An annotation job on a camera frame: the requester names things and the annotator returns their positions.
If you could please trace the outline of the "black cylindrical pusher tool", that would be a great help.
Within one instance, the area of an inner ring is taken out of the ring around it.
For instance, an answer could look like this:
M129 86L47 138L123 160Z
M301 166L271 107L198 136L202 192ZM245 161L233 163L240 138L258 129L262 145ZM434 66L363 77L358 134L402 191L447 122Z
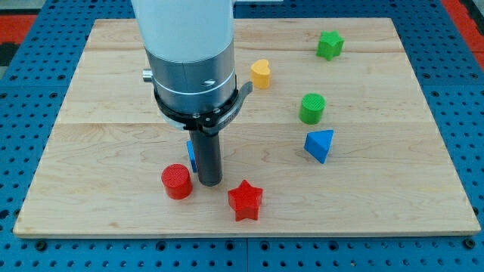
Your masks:
M219 134L190 131L199 181L206 187L214 187L222 180L222 159Z

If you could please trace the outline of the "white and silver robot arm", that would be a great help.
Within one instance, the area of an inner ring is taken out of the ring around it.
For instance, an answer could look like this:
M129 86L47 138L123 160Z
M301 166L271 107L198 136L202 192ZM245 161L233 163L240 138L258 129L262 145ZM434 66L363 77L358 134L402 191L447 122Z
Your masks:
M163 118L188 131L199 181L222 180L219 132L240 112L253 90L237 84L232 0L132 2Z

